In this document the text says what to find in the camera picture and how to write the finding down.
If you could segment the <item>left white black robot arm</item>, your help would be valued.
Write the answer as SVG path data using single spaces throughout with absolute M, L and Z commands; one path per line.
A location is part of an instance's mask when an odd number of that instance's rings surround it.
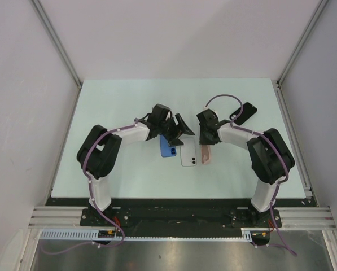
M 134 119 L 128 126 L 108 130 L 101 125 L 92 127 L 80 147 L 76 159 L 87 177 L 90 204 L 95 208 L 93 220 L 105 226 L 111 222 L 112 211 L 108 209 L 112 199 L 105 189 L 106 177 L 115 166 L 119 151 L 136 142 L 146 142 L 163 136 L 170 146 L 182 146 L 182 135 L 194 136 L 182 116 L 162 104 L 156 104 L 144 117 Z

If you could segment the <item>blue phone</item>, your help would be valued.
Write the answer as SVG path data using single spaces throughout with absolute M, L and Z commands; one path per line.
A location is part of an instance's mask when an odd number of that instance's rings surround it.
M 171 146 L 163 135 L 160 136 L 160 153 L 163 158 L 170 158 L 177 155 L 176 146 Z

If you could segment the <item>white phone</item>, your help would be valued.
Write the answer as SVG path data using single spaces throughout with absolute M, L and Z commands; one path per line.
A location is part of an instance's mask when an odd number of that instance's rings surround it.
M 181 165 L 183 167 L 194 167 L 197 165 L 195 141 L 193 138 L 182 139 L 180 146 Z

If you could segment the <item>black phone case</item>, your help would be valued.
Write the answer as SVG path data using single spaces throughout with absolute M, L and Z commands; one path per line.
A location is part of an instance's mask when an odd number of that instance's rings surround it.
M 250 119 L 257 112 L 257 108 L 249 102 L 243 104 L 243 111 L 240 113 L 240 108 L 235 110 L 230 115 L 230 120 L 234 120 L 237 125 L 244 124 L 248 119 Z

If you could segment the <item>pink phone case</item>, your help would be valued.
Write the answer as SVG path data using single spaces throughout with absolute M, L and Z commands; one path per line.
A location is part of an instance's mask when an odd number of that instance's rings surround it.
M 212 150 L 210 145 L 200 145 L 202 164 L 207 165 L 212 161 Z

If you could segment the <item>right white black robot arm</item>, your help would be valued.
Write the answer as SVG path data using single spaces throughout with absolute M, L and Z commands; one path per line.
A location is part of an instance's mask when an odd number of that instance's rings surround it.
M 248 151 L 251 168 L 258 178 L 248 220 L 253 226 L 262 226 L 269 217 L 267 210 L 274 206 L 279 186 L 288 181 L 290 169 L 295 165 L 280 132 L 270 128 L 259 133 L 237 126 L 230 120 L 220 121 L 210 109 L 197 114 L 197 118 L 202 146 L 228 143 Z

